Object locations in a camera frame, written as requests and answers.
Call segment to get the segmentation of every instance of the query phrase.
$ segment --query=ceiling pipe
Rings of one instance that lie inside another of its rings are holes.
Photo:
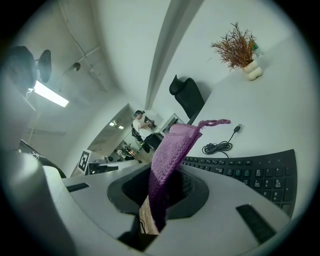
[[[85,63],[86,63],[87,66],[89,67],[90,72],[92,73],[93,77],[98,81],[98,83],[102,86],[103,91],[107,92],[106,87],[105,87],[104,84],[101,82],[101,80],[99,79],[99,77],[98,77],[97,74],[95,73],[94,69],[92,68],[92,66],[91,66],[90,63],[88,62],[86,53],[85,53],[84,50],[80,47],[79,43],[77,42],[77,40],[76,40],[76,38],[75,38],[75,36],[74,36],[74,33],[73,33],[72,28],[71,28],[71,26],[70,26],[70,23],[69,23],[69,20],[68,20],[67,15],[66,15],[66,12],[65,12],[65,9],[64,9],[64,6],[63,6],[62,1],[59,0],[58,2],[59,2],[60,10],[61,10],[61,12],[62,12],[62,16],[63,16],[64,21],[65,21],[65,23],[66,23],[66,26],[67,26],[67,28],[69,29],[69,32],[71,33],[71,36],[72,36],[72,38],[73,38],[73,40],[74,40],[77,48],[79,49],[79,51],[80,51],[80,53],[81,53],[81,55],[82,55],[82,59],[85,60]]]

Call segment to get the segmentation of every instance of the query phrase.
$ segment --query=white vase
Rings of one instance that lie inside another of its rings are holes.
[[[261,67],[259,67],[255,60],[253,60],[248,66],[242,68],[242,70],[249,80],[255,80],[263,74]]]

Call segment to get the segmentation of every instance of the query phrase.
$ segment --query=keyboard key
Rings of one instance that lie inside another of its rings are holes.
[[[272,201],[279,202],[282,199],[282,191],[273,191]]]
[[[283,201],[290,202],[294,194],[294,179],[285,178]]]
[[[241,177],[241,174],[242,174],[242,169],[235,169],[235,176],[237,177]]]
[[[286,167],[285,175],[292,175],[292,174],[294,174],[294,170],[292,170],[292,168]]]
[[[224,169],[223,168],[213,168],[213,172],[216,174],[223,174]]]
[[[262,178],[256,178],[254,180],[253,187],[255,189],[261,189],[262,188]]]
[[[272,178],[266,178],[264,180],[263,188],[264,189],[272,189],[274,186],[274,180]]]
[[[228,175],[228,176],[234,175],[234,169],[228,169],[228,170],[226,171],[226,175]]]
[[[262,196],[268,200],[271,200],[271,195],[272,195],[272,193],[270,190],[269,191],[262,191]]]
[[[275,176],[280,177],[284,175],[284,168],[283,167],[277,167],[275,170]]]
[[[243,172],[244,177],[251,177],[251,169],[245,169]]]
[[[289,203],[284,203],[281,206],[281,209],[288,215],[290,214],[290,208],[291,208],[291,204]]]
[[[256,177],[263,177],[264,176],[264,169],[256,169],[255,176]]]
[[[284,187],[284,178],[276,178],[274,180],[274,188],[282,189]]]
[[[247,186],[250,186],[250,179],[249,179],[249,178],[243,178],[243,179],[242,179],[242,182],[243,182],[244,184],[246,184]]]
[[[267,168],[264,171],[265,171],[266,178],[271,178],[274,176],[274,169],[273,168]]]

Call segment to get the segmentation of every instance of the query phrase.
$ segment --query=black keyboard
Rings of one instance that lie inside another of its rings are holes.
[[[187,156],[182,164],[237,179],[292,217],[297,194],[297,164],[293,149],[238,158]]]

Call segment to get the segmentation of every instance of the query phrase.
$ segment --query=fluorescent light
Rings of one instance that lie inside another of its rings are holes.
[[[56,94],[54,91],[50,90],[39,81],[36,81],[35,83],[34,92],[62,107],[65,107],[69,103],[68,100]]]

